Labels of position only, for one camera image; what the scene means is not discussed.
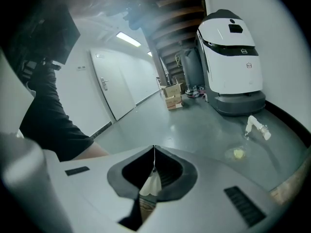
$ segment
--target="fluorescent light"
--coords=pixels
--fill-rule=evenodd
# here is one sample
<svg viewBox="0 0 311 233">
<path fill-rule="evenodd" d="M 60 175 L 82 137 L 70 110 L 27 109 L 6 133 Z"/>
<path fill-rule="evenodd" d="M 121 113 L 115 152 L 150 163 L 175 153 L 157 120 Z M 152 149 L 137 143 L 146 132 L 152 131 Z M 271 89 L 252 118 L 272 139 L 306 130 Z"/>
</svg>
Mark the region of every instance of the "fluorescent light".
<svg viewBox="0 0 311 233">
<path fill-rule="evenodd" d="M 134 40 L 133 38 L 129 37 L 128 35 L 126 35 L 125 33 L 122 33 L 122 32 L 120 32 L 120 33 L 117 34 L 117 38 L 120 38 L 120 39 L 122 39 L 122 40 L 125 40 L 125 41 L 127 41 L 128 43 L 131 43 L 131 44 L 133 44 L 135 47 L 139 47 L 139 46 L 141 45 L 138 41 Z"/>
</svg>

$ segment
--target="white door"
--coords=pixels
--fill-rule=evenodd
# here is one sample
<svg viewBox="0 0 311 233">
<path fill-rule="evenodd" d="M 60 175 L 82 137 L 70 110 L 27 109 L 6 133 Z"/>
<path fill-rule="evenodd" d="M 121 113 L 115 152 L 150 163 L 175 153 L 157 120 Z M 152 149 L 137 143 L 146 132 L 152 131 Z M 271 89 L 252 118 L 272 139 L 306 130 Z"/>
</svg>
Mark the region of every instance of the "white door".
<svg viewBox="0 0 311 233">
<path fill-rule="evenodd" d="M 90 53 L 106 101 L 115 119 L 119 120 L 135 107 L 135 103 L 120 71 L 117 55 L 104 50 L 91 50 Z"/>
</svg>

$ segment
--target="cleaning robot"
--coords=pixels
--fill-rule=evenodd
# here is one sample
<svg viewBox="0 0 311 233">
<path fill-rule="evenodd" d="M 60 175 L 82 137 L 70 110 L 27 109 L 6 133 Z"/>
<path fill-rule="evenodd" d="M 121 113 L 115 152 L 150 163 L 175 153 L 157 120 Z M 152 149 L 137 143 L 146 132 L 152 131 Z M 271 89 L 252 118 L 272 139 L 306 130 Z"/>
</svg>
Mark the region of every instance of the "cleaning robot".
<svg viewBox="0 0 311 233">
<path fill-rule="evenodd" d="M 228 116 L 250 115 L 265 106 L 259 55 L 244 21 L 229 10 L 209 14 L 199 26 L 208 102 Z"/>
</svg>

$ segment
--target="black vent grille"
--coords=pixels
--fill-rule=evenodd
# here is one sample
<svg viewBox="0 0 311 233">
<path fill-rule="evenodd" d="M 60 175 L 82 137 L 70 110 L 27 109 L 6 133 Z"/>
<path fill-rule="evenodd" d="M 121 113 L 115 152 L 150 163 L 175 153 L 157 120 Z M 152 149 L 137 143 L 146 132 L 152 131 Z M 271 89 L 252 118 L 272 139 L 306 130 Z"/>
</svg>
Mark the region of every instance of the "black vent grille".
<svg viewBox="0 0 311 233">
<path fill-rule="evenodd" d="M 259 223 L 265 214 L 237 187 L 224 190 L 249 227 Z"/>
</svg>

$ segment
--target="gray floor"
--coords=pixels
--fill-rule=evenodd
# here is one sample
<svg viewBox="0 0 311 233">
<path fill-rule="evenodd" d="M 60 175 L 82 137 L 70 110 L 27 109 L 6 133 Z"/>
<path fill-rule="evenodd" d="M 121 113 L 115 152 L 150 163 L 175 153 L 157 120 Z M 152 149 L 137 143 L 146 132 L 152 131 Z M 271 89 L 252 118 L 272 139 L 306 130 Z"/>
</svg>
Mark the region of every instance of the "gray floor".
<svg viewBox="0 0 311 233">
<path fill-rule="evenodd" d="M 153 95 L 96 138 L 110 154 L 147 145 L 162 145 L 227 163 L 266 190 L 286 180 L 303 162 L 307 149 L 299 137 L 267 110 L 255 115 L 271 138 L 252 130 L 247 139 L 246 116 L 218 114 L 201 98 L 183 95 L 184 107 L 168 111 L 160 93 Z M 233 149 L 245 158 L 234 160 Z"/>
</svg>

